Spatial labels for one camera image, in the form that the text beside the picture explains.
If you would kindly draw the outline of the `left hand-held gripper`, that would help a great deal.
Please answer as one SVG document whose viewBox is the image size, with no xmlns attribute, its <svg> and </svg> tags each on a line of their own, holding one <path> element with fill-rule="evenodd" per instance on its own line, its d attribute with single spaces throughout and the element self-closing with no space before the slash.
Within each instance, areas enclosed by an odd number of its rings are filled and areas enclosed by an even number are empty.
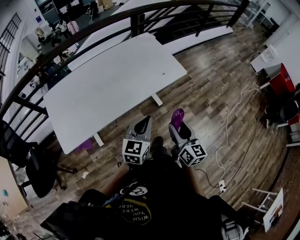
<svg viewBox="0 0 300 240">
<path fill-rule="evenodd" d="M 122 145 L 123 161 L 142 165 L 150 152 L 151 116 L 130 124 Z"/>
</svg>

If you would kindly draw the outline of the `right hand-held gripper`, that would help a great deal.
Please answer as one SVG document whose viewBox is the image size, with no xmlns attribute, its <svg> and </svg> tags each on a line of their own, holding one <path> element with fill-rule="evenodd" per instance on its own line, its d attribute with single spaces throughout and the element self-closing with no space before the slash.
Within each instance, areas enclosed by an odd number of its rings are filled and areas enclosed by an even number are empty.
<svg viewBox="0 0 300 240">
<path fill-rule="evenodd" d="M 174 142 L 172 154 L 175 154 L 176 158 L 186 166 L 198 165 L 208 156 L 206 149 L 196 138 L 194 130 L 186 122 L 182 122 L 180 125 L 180 135 L 171 123 L 168 127 Z"/>
</svg>

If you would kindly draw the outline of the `purple plastic object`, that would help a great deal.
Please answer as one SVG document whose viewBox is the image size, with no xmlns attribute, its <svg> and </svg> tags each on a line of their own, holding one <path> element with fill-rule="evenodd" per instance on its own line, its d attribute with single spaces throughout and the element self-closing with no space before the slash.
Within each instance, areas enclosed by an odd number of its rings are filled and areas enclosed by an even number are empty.
<svg viewBox="0 0 300 240">
<path fill-rule="evenodd" d="M 171 124 L 174 126 L 174 128 L 179 131 L 181 123 L 183 122 L 185 112 L 183 109 L 178 108 L 176 109 L 171 118 Z"/>
</svg>

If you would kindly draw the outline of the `person's right forearm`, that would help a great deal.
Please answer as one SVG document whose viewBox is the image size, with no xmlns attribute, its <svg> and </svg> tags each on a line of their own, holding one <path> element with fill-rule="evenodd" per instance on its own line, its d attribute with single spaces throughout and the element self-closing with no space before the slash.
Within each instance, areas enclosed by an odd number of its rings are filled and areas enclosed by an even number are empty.
<svg viewBox="0 0 300 240">
<path fill-rule="evenodd" d="M 185 181 L 188 185 L 189 192 L 194 196 L 200 196 L 201 198 L 208 199 L 204 193 L 202 185 L 196 174 L 194 167 L 186 167 L 183 169 Z"/>
</svg>

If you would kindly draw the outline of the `person's left forearm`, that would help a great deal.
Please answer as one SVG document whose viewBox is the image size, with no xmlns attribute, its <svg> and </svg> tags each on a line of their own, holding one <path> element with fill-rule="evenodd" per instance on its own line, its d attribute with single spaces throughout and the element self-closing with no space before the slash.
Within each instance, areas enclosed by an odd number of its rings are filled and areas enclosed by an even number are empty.
<svg viewBox="0 0 300 240">
<path fill-rule="evenodd" d="M 101 192 L 108 197 L 113 196 L 115 193 L 117 193 L 118 189 L 122 185 L 122 181 L 129 173 L 129 170 L 129 165 L 123 162 L 116 170 L 116 172 L 105 181 Z"/>
</svg>

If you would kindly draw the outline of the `person's black shoe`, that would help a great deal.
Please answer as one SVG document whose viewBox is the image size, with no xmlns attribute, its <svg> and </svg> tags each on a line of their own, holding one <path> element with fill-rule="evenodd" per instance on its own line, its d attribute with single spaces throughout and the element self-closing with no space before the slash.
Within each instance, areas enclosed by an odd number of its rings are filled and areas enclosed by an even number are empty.
<svg viewBox="0 0 300 240">
<path fill-rule="evenodd" d="M 164 140 L 161 136 L 157 136 L 153 139 L 150 151 L 154 152 L 155 149 L 163 147 Z"/>
</svg>

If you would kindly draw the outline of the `white table foot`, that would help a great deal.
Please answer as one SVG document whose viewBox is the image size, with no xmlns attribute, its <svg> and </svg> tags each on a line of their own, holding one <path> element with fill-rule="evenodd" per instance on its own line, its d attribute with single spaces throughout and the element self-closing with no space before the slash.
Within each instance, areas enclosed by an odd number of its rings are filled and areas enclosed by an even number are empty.
<svg viewBox="0 0 300 240">
<path fill-rule="evenodd" d="M 153 100 L 156 102 L 158 106 L 161 106 L 163 104 L 162 100 L 158 97 L 157 94 L 153 94 L 151 97 L 153 98 Z"/>
<path fill-rule="evenodd" d="M 97 144 L 99 145 L 99 147 L 101 147 L 101 146 L 104 145 L 104 143 L 103 143 L 103 141 L 102 141 L 102 139 L 100 138 L 100 136 L 99 136 L 98 133 L 95 133 L 95 134 L 93 135 L 93 137 L 94 137 L 95 141 L 97 142 Z"/>
</svg>

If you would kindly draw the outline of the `grey bag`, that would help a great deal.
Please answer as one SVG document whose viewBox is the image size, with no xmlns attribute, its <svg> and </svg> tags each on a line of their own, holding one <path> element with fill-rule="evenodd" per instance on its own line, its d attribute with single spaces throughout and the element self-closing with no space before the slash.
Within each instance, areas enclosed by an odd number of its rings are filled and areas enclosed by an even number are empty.
<svg viewBox="0 0 300 240">
<path fill-rule="evenodd" d="M 249 232 L 249 228 L 247 227 L 245 230 L 235 221 L 230 220 L 225 215 L 221 214 L 222 219 L 222 227 L 221 227 L 221 235 L 223 240 L 244 240 L 246 235 Z"/>
</svg>

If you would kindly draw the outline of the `black metal railing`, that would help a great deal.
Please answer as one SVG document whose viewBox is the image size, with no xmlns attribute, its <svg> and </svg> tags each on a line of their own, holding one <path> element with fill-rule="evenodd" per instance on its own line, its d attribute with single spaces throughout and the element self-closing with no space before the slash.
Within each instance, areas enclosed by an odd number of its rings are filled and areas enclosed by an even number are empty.
<svg viewBox="0 0 300 240">
<path fill-rule="evenodd" d="M 149 33 L 172 54 L 231 34 L 251 0 L 128 1 L 111 16 L 90 24 L 21 74 L 0 108 L 0 120 L 24 140 L 41 142 L 51 132 L 44 106 L 49 86 L 63 70 L 75 70 L 102 52 Z"/>
</svg>

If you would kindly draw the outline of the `black office chair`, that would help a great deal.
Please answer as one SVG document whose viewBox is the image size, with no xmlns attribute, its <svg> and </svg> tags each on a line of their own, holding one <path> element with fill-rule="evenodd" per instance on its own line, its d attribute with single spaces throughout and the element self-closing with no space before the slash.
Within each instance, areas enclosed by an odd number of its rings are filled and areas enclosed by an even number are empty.
<svg viewBox="0 0 300 240">
<path fill-rule="evenodd" d="M 0 121 L 0 156 L 20 168 L 25 168 L 28 181 L 19 187 L 25 194 L 25 187 L 31 185 L 39 198 L 45 197 L 58 182 L 62 190 L 58 172 L 76 174 L 77 169 L 68 170 L 58 167 L 62 150 L 53 152 L 37 142 L 26 142 L 5 121 Z"/>
</svg>

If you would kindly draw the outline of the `red cabinet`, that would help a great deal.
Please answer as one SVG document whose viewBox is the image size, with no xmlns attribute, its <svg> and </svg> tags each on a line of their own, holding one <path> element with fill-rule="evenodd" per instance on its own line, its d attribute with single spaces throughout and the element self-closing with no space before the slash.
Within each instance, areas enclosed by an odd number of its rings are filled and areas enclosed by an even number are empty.
<svg viewBox="0 0 300 240">
<path fill-rule="evenodd" d="M 272 70 L 269 74 L 269 83 L 278 98 L 296 92 L 296 88 L 283 63 L 275 65 Z"/>
</svg>

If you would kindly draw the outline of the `black backpack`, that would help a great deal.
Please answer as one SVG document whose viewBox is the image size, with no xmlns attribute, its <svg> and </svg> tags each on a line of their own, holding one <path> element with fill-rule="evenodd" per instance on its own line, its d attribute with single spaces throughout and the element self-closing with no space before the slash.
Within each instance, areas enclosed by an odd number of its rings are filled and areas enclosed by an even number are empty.
<svg viewBox="0 0 300 240">
<path fill-rule="evenodd" d="M 94 240 L 91 207 L 78 202 L 62 203 L 40 226 L 61 240 Z"/>
</svg>

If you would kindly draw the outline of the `wooden cabinet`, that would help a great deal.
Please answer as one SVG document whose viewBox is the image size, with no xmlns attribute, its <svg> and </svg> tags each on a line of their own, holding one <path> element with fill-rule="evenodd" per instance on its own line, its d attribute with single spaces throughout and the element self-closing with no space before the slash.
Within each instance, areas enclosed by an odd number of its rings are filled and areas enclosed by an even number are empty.
<svg viewBox="0 0 300 240">
<path fill-rule="evenodd" d="M 0 209 L 12 220 L 27 208 L 27 201 L 19 189 L 10 163 L 0 156 Z"/>
</svg>

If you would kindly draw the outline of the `glass shelf cabinet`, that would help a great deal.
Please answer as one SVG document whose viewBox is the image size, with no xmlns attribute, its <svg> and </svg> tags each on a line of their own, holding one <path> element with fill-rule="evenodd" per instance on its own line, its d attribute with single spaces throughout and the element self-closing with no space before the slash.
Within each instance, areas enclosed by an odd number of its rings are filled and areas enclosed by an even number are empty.
<svg viewBox="0 0 300 240">
<path fill-rule="evenodd" d="M 262 27 L 262 32 L 266 36 L 271 36 L 278 28 L 279 25 L 272 17 L 266 15 L 267 10 L 270 7 L 268 0 L 249 0 L 250 3 L 247 6 L 244 15 L 244 24 L 250 28 L 254 28 L 254 24 L 257 23 Z"/>
</svg>

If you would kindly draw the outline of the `white frame stand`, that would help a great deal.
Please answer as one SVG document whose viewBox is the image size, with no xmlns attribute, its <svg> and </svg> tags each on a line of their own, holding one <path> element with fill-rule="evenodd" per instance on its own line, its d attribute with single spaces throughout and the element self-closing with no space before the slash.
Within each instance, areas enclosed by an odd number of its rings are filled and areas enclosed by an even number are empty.
<svg viewBox="0 0 300 240">
<path fill-rule="evenodd" d="M 249 204 L 247 202 L 241 202 L 243 206 L 247 206 L 251 209 L 254 209 L 260 213 L 267 213 L 269 207 L 267 206 L 268 203 L 273 203 L 274 199 L 277 197 L 278 193 L 261 190 L 257 188 L 251 188 L 253 192 L 255 192 L 255 196 L 258 196 L 258 200 L 256 200 L 257 205 Z"/>
</svg>

